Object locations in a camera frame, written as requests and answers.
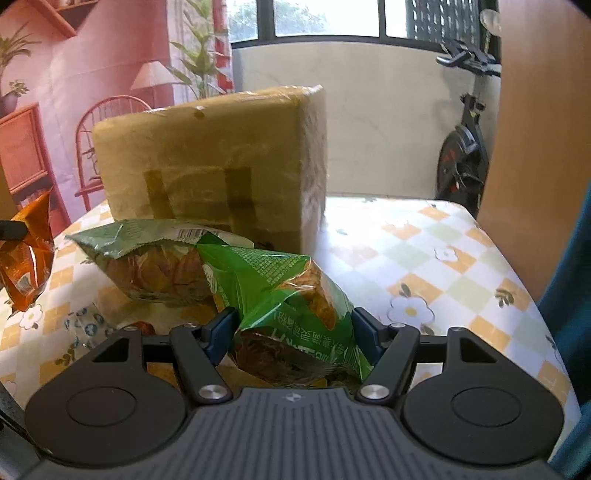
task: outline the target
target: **red shelf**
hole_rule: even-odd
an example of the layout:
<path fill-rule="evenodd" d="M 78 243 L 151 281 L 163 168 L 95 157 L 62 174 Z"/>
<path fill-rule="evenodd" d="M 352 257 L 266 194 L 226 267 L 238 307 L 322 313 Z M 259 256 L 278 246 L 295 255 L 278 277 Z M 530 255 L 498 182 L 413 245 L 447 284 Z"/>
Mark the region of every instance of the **red shelf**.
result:
<path fill-rule="evenodd" d="M 28 0 L 28 2 L 34 6 L 37 11 L 43 15 L 45 19 L 58 31 L 60 31 L 66 38 L 76 36 L 76 30 L 74 30 L 74 27 L 64 20 L 47 0 Z"/>

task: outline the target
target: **metal screw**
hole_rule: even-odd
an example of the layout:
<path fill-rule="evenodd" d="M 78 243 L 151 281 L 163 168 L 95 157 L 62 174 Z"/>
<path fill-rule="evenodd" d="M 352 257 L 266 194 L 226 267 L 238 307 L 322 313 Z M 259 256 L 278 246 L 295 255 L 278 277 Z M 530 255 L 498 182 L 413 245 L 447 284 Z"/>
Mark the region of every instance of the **metal screw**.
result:
<path fill-rule="evenodd" d="M 368 398 L 370 400 L 381 400 L 386 398 L 390 395 L 390 390 L 388 387 L 384 387 L 383 385 L 365 385 L 364 387 L 359 390 L 361 396 Z"/>
<path fill-rule="evenodd" d="M 221 385 L 205 385 L 199 389 L 199 396 L 207 400 L 219 400 L 227 394 L 228 390 Z"/>

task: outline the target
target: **green snack bag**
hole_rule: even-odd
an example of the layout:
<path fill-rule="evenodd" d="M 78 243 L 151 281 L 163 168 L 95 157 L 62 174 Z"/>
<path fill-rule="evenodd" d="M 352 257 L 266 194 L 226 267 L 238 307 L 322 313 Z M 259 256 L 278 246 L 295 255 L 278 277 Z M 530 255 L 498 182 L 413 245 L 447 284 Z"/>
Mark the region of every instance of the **green snack bag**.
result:
<path fill-rule="evenodd" d="M 305 255 L 198 244 L 217 308 L 241 324 L 237 366 L 277 386 L 355 390 L 371 367 L 356 345 L 343 291 Z"/>
<path fill-rule="evenodd" d="M 198 244 L 253 247 L 233 233 L 178 220 L 121 220 L 66 238 L 134 300 L 185 306 L 211 297 Z"/>

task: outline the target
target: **barcode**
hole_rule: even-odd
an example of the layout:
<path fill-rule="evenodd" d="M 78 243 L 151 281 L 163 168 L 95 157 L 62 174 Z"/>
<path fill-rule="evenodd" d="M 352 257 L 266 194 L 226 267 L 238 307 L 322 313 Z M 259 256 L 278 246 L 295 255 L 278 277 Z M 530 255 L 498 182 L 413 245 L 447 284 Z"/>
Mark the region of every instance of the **barcode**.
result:
<path fill-rule="evenodd" d="M 203 236 L 205 230 L 203 228 L 181 228 L 178 231 L 178 240 L 195 240 Z"/>

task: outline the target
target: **lamp shade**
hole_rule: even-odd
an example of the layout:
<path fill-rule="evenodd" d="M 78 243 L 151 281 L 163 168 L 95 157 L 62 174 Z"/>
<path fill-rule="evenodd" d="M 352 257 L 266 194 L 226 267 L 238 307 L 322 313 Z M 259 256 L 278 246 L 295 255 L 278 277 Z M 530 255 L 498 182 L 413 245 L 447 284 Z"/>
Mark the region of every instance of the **lamp shade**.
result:
<path fill-rule="evenodd" d="M 156 85 L 167 85 L 169 83 L 180 82 L 159 61 L 149 61 L 140 68 L 131 89 L 155 87 Z"/>

